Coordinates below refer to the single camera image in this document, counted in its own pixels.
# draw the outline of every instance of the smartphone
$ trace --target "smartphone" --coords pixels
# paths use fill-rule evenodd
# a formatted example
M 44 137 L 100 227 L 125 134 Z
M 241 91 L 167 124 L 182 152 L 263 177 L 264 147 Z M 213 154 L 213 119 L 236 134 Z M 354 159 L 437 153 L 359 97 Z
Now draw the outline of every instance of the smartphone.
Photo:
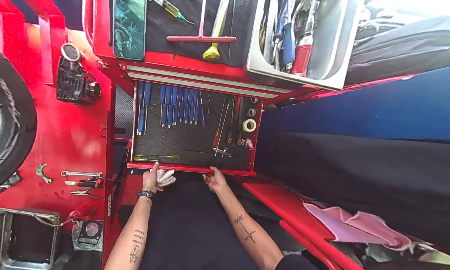
M 113 1 L 113 54 L 139 60 L 145 56 L 147 0 Z

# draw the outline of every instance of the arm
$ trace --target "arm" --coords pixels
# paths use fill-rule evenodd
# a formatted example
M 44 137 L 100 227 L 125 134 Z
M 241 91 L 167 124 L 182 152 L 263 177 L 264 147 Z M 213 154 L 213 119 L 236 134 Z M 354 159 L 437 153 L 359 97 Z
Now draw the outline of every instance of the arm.
M 144 173 L 143 190 L 157 192 L 157 169 L 158 162 L 153 169 Z M 151 208 L 152 201 L 149 198 L 141 196 L 138 199 L 129 221 L 108 257 L 105 270 L 138 270 L 144 255 Z
M 268 233 L 245 212 L 222 172 L 216 167 L 210 169 L 215 171 L 215 175 L 204 175 L 204 181 L 220 199 L 240 243 L 261 270 L 275 269 L 283 258 L 282 252 Z

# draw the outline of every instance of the white glove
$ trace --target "white glove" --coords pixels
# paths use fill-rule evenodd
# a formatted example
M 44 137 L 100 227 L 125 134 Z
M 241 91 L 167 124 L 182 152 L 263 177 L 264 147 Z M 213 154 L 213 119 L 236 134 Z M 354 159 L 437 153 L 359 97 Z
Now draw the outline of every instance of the white glove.
M 171 183 L 175 182 L 175 177 L 173 176 L 175 170 L 164 170 L 164 169 L 158 169 L 157 170 L 157 184 L 155 185 L 157 187 L 158 191 L 163 191 L 163 187 L 168 186 Z

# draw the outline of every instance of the wrench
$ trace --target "wrench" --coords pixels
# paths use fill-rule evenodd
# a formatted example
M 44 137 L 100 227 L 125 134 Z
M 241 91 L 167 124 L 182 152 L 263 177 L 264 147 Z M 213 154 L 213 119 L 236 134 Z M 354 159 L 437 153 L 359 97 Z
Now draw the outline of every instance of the wrench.
M 91 176 L 91 177 L 101 177 L 102 173 L 101 172 L 97 172 L 97 173 L 91 173 L 91 172 L 76 172 L 76 171 L 68 171 L 68 170 L 63 170 L 60 173 L 61 176 L 67 176 L 67 175 L 80 175 L 80 176 Z

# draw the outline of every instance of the wristwatch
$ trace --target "wristwatch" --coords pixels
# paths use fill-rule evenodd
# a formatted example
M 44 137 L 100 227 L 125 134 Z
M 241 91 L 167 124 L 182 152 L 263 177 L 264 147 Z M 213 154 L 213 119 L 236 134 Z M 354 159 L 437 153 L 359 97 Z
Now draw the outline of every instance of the wristwatch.
M 141 190 L 138 192 L 137 200 L 138 200 L 138 198 L 140 198 L 140 196 L 145 196 L 145 197 L 148 197 L 150 200 L 152 200 L 153 197 L 155 196 L 155 192 L 150 191 L 150 190 Z

